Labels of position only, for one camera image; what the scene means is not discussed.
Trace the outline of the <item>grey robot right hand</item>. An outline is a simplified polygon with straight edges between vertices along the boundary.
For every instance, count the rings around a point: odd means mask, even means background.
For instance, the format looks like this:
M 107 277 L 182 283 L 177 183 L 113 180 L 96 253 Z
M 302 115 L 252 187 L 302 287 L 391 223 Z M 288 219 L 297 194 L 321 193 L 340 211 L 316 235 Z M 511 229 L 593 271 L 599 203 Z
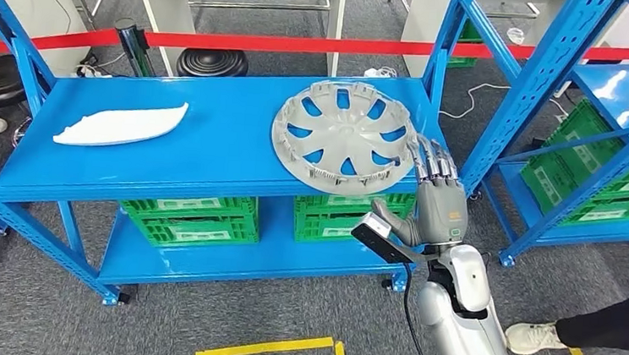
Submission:
M 378 199 L 372 202 L 373 212 L 407 246 L 462 242 L 468 229 L 467 196 L 451 154 L 422 134 L 415 134 L 407 148 L 417 174 L 416 212 L 401 218 Z

